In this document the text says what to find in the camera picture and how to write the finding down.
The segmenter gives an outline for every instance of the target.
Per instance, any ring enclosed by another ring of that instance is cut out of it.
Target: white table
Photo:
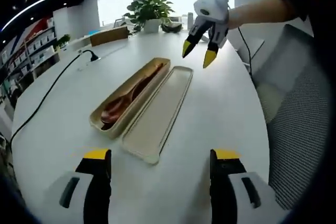
[[[248,171],[268,181],[269,148],[261,105],[252,81],[229,42],[202,69],[206,44],[182,59],[186,33],[137,35],[94,47],[103,59],[82,55],[59,79],[40,111],[13,142],[14,167],[31,211],[38,215],[43,193],[60,175],[75,170],[92,147],[112,149],[110,223],[210,223],[209,153],[241,153]],[[56,76],[74,58],[46,71],[23,93],[14,115],[15,131],[34,111]],[[184,103],[160,162],[151,166],[100,135],[90,113],[153,57],[194,69]]]

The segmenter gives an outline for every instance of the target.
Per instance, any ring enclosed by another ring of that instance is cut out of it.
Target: gray chair
[[[327,140],[331,89],[316,57],[313,38],[286,25],[254,75],[269,138],[269,185],[283,209],[302,196]]]

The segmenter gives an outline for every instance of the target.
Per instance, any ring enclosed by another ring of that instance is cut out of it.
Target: green plant
[[[168,18],[170,12],[174,12],[169,6],[172,2],[167,0],[136,0],[132,2],[127,10],[133,14],[125,13],[124,17],[128,17],[131,23],[135,24],[134,31],[140,31],[145,22],[150,19],[160,19],[163,23],[169,23]]]
[[[70,41],[70,35],[69,34],[65,34],[63,37],[61,37],[55,44],[54,44],[54,48],[57,47],[61,47],[63,46],[66,42]]]

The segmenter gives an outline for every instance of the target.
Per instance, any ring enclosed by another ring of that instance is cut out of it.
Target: power cord
[[[249,59],[249,64],[250,64],[249,74],[250,74],[250,76],[251,76],[251,79],[253,80],[253,77],[252,77],[252,58],[251,58],[251,51],[250,51],[250,48],[248,47],[248,45],[247,45],[247,43],[246,43],[246,40],[245,40],[245,38],[244,38],[244,36],[243,36],[242,31],[240,30],[240,27],[238,27],[238,31],[239,31],[240,36],[241,36],[241,38],[242,38],[242,40],[243,40],[243,42],[244,42],[244,44],[245,44],[245,46],[246,46],[246,48],[247,48],[247,51],[248,51],[248,59]]]
[[[36,108],[36,110],[32,113],[32,115],[15,131],[15,133],[13,134],[13,136],[10,138],[11,140],[9,140],[9,150],[11,153],[13,153],[12,151],[12,142],[14,137],[16,136],[16,134],[24,127],[26,126],[26,124],[34,117],[34,115],[37,113],[37,111],[40,109],[42,103],[44,102],[44,100],[46,99],[47,95],[51,92],[52,88],[55,86],[56,82],[58,81],[58,79],[61,77],[61,75],[67,70],[67,68],[75,61],[77,60],[82,54],[84,54],[85,52],[90,52],[91,53],[91,59],[90,61],[95,61],[98,60],[99,57],[91,50],[84,50],[82,53],[80,53],[79,55],[77,55],[64,69],[63,71],[58,75],[58,77],[56,78],[56,80],[53,82],[53,84],[51,85],[51,87],[49,88],[49,90],[47,91],[47,93],[45,94],[45,96],[42,98],[40,104],[38,105],[38,107]]]

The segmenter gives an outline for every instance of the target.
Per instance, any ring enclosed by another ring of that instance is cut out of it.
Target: white flower pot
[[[147,34],[158,33],[160,24],[161,24],[161,20],[159,19],[147,20],[143,27],[143,31]]]

